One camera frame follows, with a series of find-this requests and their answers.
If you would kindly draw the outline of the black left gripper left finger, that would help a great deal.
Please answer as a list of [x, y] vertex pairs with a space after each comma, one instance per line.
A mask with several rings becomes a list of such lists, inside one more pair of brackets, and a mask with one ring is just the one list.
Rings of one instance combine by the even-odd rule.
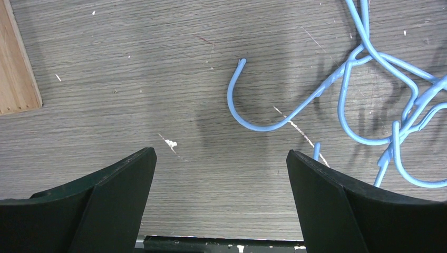
[[133, 252], [157, 155], [143, 148], [104, 169], [1, 201], [1, 252]]

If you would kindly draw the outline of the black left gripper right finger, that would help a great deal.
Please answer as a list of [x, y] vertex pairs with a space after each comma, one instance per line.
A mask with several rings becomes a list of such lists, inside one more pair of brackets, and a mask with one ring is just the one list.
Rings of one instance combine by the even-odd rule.
[[446, 252], [446, 202], [384, 190], [290, 150], [307, 252]]

